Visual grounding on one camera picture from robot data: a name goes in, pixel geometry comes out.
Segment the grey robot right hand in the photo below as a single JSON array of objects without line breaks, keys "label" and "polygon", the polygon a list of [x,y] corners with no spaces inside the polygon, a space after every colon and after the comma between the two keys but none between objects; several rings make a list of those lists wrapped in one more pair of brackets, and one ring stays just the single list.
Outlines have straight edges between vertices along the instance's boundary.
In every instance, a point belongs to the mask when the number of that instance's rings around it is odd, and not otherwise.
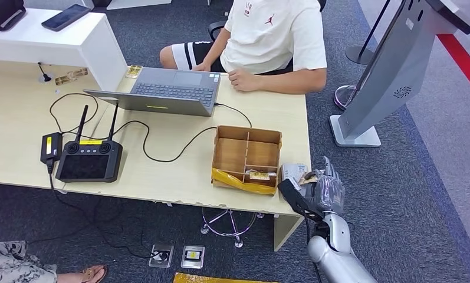
[{"label": "grey robot right hand", "polygon": [[323,156],[323,171],[313,169],[302,175],[298,184],[300,193],[313,211],[323,215],[325,212],[342,214],[346,189],[330,159]]}]

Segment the person's left hand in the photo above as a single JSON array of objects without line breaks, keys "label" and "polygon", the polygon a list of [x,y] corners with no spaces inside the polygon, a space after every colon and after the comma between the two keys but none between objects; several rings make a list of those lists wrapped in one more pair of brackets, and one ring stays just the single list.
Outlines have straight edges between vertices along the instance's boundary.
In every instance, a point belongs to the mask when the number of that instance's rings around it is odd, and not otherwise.
[{"label": "person's left hand", "polygon": [[261,89],[260,77],[243,69],[235,69],[228,72],[228,79],[233,88],[238,91],[250,92]]}]

